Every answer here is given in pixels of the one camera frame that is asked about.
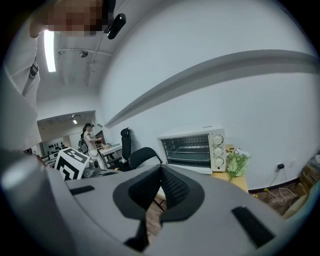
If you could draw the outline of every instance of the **ceiling pipe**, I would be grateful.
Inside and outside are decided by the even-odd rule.
[[[84,49],[84,48],[56,48],[55,51],[77,51],[77,52],[82,52],[82,51],[86,51],[88,53],[94,53],[95,51],[94,50],[91,50],[91,49]],[[112,57],[112,53],[109,53],[109,52],[104,52],[104,51],[97,51],[96,54],[101,54],[101,55],[106,55],[106,56],[110,56]]]

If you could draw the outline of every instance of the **oven window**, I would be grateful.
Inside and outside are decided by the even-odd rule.
[[[162,139],[168,164],[211,167],[208,134]]]

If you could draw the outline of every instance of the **checkerboard marker box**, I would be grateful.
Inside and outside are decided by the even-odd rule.
[[[65,181],[80,180],[84,170],[89,166],[90,157],[78,150],[68,147],[59,151],[54,168]]]

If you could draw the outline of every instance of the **ceiling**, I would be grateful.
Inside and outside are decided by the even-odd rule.
[[[163,2],[165,0],[116,0],[114,16],[124,13],[126,24],[113,40],[102,32],[92,37],[67,37],[55,33],[56,72],[48,72],[42,33],[37,40],[36,56],[42,82],[54,80],[65,86],[97,89],[121,41],[146,14]],[[87,51],[88,56],[81,58],[82,51]]]
[[[45,126],[56,125],[56,124],[65,124],[73,123],[73,120],[76,120],[79,124],[91,123],[94,115],[94,111],[87,111],[82,113],[75,114],[65,114],[60,116],[55,116],[48,119],[43,119],[37,121],[38,127],[42,128]]]

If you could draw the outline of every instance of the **black rubber pad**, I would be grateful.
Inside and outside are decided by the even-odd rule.
[[[86,192],[89,192],[92,190],[95,190],[95,188],[93,186],[82,186],[82,187],[70,189],[70,193],[71,193],[71,195],[75,196],[75,195],[86,193]]]
[[[275,237],[246,207],[236,207],[231,211],[257,247]]]

